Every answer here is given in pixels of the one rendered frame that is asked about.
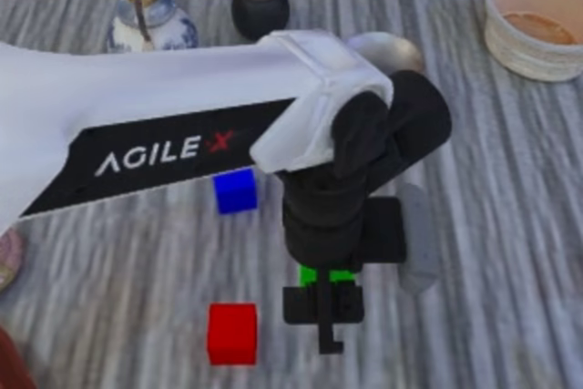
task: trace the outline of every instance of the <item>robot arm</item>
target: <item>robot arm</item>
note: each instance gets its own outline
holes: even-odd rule
[[[251,164],[332,159],[353,96],[392,81],[323,31],[251,46],[68,56],[0,51],[0,232],[20,217]]]

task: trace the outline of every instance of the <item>agile x logo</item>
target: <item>agile x logo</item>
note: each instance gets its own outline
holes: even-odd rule
[[[205,141],[207,151],[211,154],[229,150],[229,140],[233,137],[233,130],[214,133],[213,139]],[[141,169],[144,166],[157,166],[172,163],[178,160],[194,159],[199,155],[202,136],[186,137],[176,147],[172,141],[157,142],[149,146],[135,146],[125,154],[119,156],[116,152],[109,152],[97,171],[99,178],[107,173],[119,173],[123,170]]]

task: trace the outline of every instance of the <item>blue cube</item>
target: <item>blue cube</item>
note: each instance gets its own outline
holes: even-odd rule
[[[212,178],[219,214],[257,209],[257,186],[253,169],[235,170]]]

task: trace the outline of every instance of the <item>red cube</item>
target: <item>red cube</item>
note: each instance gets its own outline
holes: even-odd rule
[[[212,365],[254,365],[257,361],[257,308],[255,304],[211,304],[207,352]]]

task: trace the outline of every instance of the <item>white bowl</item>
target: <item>white bowl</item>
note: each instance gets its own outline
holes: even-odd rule
[[[583,73],[583,0],[486,0],[485,35],[492,56],[524,77]]]

